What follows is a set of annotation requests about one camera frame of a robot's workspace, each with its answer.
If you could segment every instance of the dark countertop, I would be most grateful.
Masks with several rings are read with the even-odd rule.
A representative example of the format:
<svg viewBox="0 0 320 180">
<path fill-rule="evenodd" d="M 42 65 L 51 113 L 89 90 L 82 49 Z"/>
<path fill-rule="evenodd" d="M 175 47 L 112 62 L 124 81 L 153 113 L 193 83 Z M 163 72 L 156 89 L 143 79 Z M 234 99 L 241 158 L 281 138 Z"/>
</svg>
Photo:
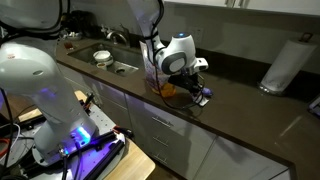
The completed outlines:
<svg viewBox="0 0 320 180">
<path fill-rule="evenodd" d="M 73 41 L 77 49 L 97 40 Z M 247 86 L 201 73 L 213 98 L 188 111 L 170 109 L 146 85 L 144 69 L 120 77 L 68 56 L 63 41 L 57 46 L 58 63 L 104 82 L 217 135 L 270 157 L 296 171 L 299 180 L 320 179 L 320 120 L 307 112 L 308 104 L 263 94 Z"/>
</svg>

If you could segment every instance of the backsplash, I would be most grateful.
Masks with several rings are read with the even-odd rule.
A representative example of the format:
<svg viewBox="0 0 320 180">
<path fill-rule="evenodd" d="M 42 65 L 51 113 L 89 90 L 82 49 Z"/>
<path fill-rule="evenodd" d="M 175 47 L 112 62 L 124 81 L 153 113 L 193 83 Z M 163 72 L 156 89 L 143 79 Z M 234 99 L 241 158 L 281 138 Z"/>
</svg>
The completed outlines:
<svg viewBox="0 0 320 180">
<path fill-rule="evenodd" d="M 119 29 L 122 23 L 131 33 L 141 35 L 125 0 L 74 0 L 75 9 L 93 12 L 99 24 Z M 197 48 L 272 64 L 286 41 L 303 32 L 314 33 L 312 41 L 320 45 L 319 24 L 319 17 L 165 3 L 158 29 L 161 39 L 169 41 L 190 26 L 201 27 L 203 38 Z M 319 59 L 318 47 L 302 70 L 320 74 Z"/>
</svg>

